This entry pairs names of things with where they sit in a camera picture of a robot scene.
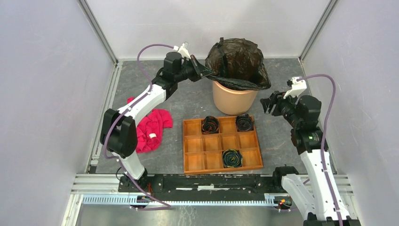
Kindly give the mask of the black plastic trash bag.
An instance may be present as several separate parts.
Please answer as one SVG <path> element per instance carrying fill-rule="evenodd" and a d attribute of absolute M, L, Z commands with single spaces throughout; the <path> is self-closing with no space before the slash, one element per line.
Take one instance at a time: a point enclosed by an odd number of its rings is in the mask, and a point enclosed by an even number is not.
<path fill-rule="evenodd" d="M 207 78 L 237 91 L 271 87 L 264 56 L 258 45 L 244 38 L 223 37 L 210 49 L 205 66 L 213 71 Z"/>

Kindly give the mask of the orange plastic trash bin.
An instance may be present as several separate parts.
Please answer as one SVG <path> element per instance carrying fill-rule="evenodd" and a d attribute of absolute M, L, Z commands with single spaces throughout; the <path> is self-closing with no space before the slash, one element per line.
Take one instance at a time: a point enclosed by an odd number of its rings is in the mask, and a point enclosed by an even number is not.
<path fill-rule="evenodd" d="M 246 113 L 255 101 L 258 91 L 232 90 L 219 82 L 212 82 L 213 101 L 219 111 L 226 115 Z"/>

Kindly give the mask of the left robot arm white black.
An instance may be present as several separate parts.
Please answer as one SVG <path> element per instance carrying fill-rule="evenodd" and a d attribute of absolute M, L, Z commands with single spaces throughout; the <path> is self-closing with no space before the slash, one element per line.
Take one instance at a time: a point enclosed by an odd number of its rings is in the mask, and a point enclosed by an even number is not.
<path fill-rule="evenodd" d="M 138 123 L 156 106 L 168 100 L 177 90 L 179 82 L 196 82 L 214 74 L 213 70 L 201 64 L 194 55 L 185 57 L 178 52 L 168 52 L 163 66 L 139 96 L 117 110 L 110 108 L 105 111 L 100 143 L 105 153 L 111 153 L 110 156 L 105 155 L 105 158 L 119 161 L 135 191 L 142 192 L 148 186 L 148 179 L 144 176 L 147 171 L 136 153 Z"/>

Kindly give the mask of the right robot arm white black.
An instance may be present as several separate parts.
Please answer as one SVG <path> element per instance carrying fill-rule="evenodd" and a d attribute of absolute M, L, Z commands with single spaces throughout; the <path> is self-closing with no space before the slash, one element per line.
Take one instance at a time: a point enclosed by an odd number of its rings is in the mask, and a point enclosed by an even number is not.
<path fill-rule="evenodd" d="M 331 171 L 324 132 L 318 126 L 322 103 L 309 95 L 291 97 L 278 91 L 260 102 L 265 113 L 282 116 L 291 125 L 291 141 L 311 184 L 308 191 L 297 170 L 284 166 L 273 172 L 273 189 L 289 194 L 305 226 L 359 226 L 345 207 Z"/>

